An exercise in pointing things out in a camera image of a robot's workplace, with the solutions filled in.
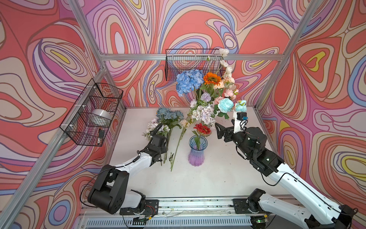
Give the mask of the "blue hydrangea stem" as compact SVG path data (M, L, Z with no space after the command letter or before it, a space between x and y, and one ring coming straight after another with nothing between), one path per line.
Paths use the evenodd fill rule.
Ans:
M197 90L204 83L204 75L202 70L183 71L176 77L176 90L179 97Z

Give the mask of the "orange artificial daisy flower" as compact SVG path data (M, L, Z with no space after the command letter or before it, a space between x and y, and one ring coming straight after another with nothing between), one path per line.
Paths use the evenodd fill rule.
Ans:
M207 73L203 77L204 82L200 86L200 90L208 93L212 98L218 97L224 88L224 82L220 76L215 73Z

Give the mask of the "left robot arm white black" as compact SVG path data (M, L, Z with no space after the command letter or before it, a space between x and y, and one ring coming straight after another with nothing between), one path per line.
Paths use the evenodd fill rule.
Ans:
M137 151L137 156L117 166L106 165L89 192L87 201L109 214L129 211L133 214L144 214L151 209L146 204L146 196L136 190L128 190L129 179L161 162L162 154L167 152L167 139L163 135L154 135L148 145Z

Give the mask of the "mint green peony stem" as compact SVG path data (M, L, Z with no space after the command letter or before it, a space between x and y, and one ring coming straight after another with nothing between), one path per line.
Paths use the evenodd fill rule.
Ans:
M247 112L247 101L238 100L236 103L234 103L231 99L224 98L219 101L217 107L218 107L218 116L228 119L229 112L246 113Z

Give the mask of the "cream pink rose stem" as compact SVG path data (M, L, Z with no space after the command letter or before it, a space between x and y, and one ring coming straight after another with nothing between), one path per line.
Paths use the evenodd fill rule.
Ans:
M230 75L225 75L214 89L231 89L234 86L235 80Z

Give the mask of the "lilac white flower bunch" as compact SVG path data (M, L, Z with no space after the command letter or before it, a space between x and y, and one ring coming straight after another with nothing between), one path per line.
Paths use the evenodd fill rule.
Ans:
M147 130L143 133L143 136L146 140L150 141L154 135L163 135L167 137L169 133L169 126L161 124L160 120L155 118L147 125Z

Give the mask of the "pale pink hydrangea bunch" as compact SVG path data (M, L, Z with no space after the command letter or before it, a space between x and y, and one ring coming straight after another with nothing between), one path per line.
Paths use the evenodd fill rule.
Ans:
M192 100L188 116L192 121L202 123L208 127L213 127L215 121L214 104L202 100Z

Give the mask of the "purple allium flower stem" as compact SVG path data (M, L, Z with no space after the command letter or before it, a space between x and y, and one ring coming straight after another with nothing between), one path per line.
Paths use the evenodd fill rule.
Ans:
M209 102L211 102L212 98L209 93L205 92L201 95L200 100L203 102L209 103Z

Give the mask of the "white poppy flower stem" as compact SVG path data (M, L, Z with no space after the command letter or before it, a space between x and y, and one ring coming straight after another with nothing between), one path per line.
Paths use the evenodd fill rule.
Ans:
M207 61L207 72L220 75L222 77L232 76L233 68L225 60L228 56L229 50L226 48L213 49L211 54L208 54Z

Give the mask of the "dark red flower stem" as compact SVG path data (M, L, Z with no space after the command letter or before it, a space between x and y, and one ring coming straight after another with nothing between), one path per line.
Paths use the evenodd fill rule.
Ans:
M207 137L210 136L212 131L209 126L204 125L202 123L195 124L194 131L192 131L195 135L194 142L196 145L196 149L201 149L201 137Z

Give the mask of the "purple glass vase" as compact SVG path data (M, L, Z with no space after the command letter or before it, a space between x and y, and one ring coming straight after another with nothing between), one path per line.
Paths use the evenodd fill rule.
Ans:
M191 148L188 155L188 162L195 167L201 166L205 161L204 152L208 146L207 139L203 136L199 137L199 142L196 141L198 137L193 136L189 140L189 146Z

